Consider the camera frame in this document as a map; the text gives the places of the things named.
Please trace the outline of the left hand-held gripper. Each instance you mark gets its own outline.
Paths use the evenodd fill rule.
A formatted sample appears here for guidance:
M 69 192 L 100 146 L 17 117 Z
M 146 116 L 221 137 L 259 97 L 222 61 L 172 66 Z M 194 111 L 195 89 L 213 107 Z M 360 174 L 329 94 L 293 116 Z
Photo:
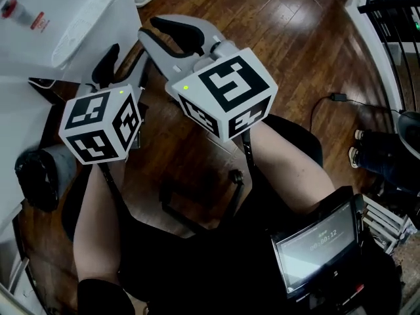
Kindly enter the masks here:
M 92 81 L 99 89 L 111 83 L 128 85 L 73 98 L 64 108 L 59 137 L 83 165 L 127 159 L 142 123 L 138 87 L 149 55 L 136 43 L 114 73 L 119 51 L 118 43 L 108 49 L 94 68 Z

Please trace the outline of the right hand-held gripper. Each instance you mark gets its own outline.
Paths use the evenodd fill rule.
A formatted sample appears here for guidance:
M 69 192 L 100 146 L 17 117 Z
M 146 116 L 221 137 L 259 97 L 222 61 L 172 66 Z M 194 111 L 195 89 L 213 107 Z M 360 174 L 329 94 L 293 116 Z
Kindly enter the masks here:
M 164 14 L 150 23 L 184 53 L 173 51 L 152 31 L 139 29 L 138 40 L 162 75 L 176 78 L 192 70 L 167 87 L 190 119 L 227 142 L 268 115 L 278 85 L 250 48 L 221 41 L 221 32 L 201 18 Z M 198 61 L 197 54 L 209 53 Z

